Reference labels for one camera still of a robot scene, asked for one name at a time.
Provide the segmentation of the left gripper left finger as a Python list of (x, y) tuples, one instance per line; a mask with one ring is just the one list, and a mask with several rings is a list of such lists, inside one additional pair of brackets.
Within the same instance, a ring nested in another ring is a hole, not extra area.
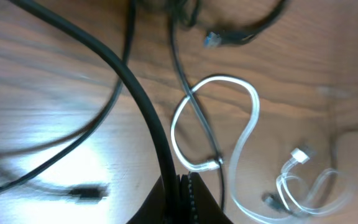
[(179, 181), (180, 176), (177, 175), (175, 177), (177, 189), (175, 200), (168, 201), (162, 178), (159, 177), (138, 211), (127, 224), (180, 223)]

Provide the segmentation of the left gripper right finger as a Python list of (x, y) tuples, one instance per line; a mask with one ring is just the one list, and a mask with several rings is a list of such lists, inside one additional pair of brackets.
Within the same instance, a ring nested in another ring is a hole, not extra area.
[(215, 201), (199, 173), (180, 179), (182, 224), (232, 224)]

